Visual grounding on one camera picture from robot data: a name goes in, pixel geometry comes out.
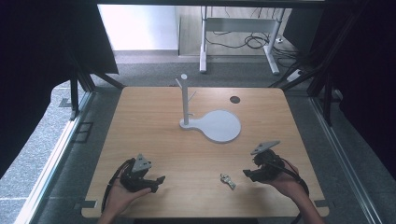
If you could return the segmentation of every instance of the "key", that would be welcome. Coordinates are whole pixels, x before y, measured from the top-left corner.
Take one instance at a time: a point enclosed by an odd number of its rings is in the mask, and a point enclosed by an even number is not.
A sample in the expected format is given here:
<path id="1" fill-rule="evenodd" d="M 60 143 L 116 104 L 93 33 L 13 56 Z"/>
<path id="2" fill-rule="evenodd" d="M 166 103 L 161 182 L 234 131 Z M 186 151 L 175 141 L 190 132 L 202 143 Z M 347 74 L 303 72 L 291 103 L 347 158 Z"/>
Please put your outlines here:
<path id="1" fill-rule="evenodd" d="M 235 189 L 236 185 L 228 175 L 220 174 L 220 179 L 221 179 L 221 182 L 228 184 L 228 186 L 230 186 L 230 188 L 232 190 Z"/>

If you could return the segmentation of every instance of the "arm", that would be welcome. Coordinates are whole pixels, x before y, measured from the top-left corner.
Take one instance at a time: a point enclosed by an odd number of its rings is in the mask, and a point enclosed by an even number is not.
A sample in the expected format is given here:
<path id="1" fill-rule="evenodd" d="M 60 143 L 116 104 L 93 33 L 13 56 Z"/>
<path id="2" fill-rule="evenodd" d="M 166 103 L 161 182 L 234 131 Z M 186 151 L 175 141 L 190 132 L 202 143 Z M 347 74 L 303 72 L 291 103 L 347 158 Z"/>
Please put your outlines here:
<path id="1" fill-rule="evenodd" d="M 285 168 L 298 174 L 298 169 L 288 162 L 285 162 Z M 282 172 L 275 180 L 264 181 L 262 183 L 273 186 L 281 194 L 291 198 L 300 210 L 305 224 L 324 223 L 324 220 L 312 204 L 303 187 L 290 175 Z"/>
<path id="2" fill-rule="evenodd" d="M 141 189 L 137 192 L 128 191 L 117 178 L 108 194 L 106 208 L 98 220 L 98 224 L 113 223 L 116 217 L 135 199 L 151 192 L 151 189 Z"/>

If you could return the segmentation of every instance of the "metal object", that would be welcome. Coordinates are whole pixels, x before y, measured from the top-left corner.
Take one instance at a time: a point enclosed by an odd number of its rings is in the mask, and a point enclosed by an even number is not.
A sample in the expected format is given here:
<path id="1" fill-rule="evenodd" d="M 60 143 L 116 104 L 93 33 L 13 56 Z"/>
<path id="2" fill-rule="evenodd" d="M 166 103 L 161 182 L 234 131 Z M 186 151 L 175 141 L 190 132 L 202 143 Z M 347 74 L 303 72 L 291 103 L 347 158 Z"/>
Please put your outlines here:
<path id="1" fill-rule="evenodd" d="M 231 188 L 232 190 L 235 189 L 236 185 L 235 185 L 235 183 L 231 180 L 231 178 L 230 178 L 229 175 L 220 174 L 220 180 L 221 180 L 221 182 L 223 182 L 223 183 L 225 183 L 225 184 L 228 184 L 228 186 L 230 186 L 230 188 Z"/>

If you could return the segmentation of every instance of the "round white base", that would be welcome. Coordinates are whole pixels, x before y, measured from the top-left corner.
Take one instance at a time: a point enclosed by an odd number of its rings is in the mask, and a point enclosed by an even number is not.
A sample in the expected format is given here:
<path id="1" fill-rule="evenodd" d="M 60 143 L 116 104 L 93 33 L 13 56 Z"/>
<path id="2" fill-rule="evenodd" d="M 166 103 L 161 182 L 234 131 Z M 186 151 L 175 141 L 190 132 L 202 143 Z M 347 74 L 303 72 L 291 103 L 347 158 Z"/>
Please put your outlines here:
<path id="1" fill-rule="evenodd" d="M 180 127 L 200 131 L 215 143 L 231 142 L 241 132 L 239 118 L 227 110 L 214 110 L 200 119 L 189 119 L 189 124 L 184 124 L 184 119 L 181 119 Z"/>

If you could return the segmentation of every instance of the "black round hole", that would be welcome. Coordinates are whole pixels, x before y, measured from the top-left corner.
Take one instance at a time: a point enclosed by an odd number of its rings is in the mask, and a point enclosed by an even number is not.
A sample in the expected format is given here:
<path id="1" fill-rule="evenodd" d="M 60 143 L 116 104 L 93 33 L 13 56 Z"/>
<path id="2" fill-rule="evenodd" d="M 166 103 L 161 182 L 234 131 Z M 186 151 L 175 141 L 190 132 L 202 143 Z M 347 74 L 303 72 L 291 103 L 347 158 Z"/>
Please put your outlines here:
<path id="1" fill-rule="evenodd" d="M 232 96 L 232 97 L 230 98 L 230 101 L 231 101 L 231 103 L 233 103 L 233 104 L 239 104 L 239 102 L 241 102 L 241 99 L 240 99 L 239 97 L 237 97 L 237 96 Z"/>

